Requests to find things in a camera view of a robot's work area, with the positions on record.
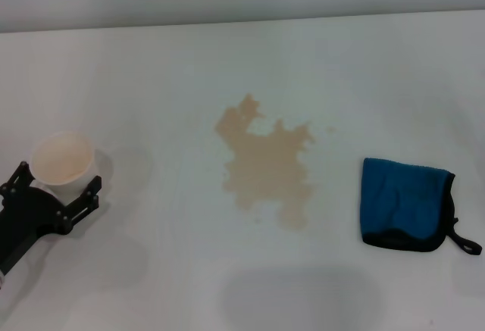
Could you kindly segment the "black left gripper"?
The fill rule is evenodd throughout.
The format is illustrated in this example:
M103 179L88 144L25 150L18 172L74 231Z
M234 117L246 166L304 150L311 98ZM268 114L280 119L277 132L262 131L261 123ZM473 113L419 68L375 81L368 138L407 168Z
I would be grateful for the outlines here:
M29 164L21 161L9 180L0 185L0 267L13 267L38 239L70 233L99 208L100 176L95 176L67 206L53 195L30 187L32 182Z

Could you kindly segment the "white paper cup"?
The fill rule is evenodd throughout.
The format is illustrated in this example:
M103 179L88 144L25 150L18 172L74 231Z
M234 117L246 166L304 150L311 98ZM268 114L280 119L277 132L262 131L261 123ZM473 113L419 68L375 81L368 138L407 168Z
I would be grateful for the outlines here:
M40 141L30 171L38 183L67 205L99 174L93 144L78 132L55 133Z

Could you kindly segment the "blue rag with black trim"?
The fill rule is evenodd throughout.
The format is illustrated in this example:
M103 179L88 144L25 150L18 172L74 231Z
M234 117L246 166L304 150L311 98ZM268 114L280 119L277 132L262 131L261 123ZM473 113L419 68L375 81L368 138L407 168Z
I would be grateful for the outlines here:
M431 252L451 239L478 256L482 247L455 231L455 174L447 170L365 158L359 220L362 241L379 248Z

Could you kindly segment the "brown water stain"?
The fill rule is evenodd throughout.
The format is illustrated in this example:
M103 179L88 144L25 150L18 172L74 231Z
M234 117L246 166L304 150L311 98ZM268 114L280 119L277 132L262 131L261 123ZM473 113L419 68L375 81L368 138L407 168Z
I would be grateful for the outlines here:
M311 121L269 117L248 93L224 110L214 131L232 155L221 187L252 223L270 218L298 232L327 219L321 181L311 173L308 152L318 143Z

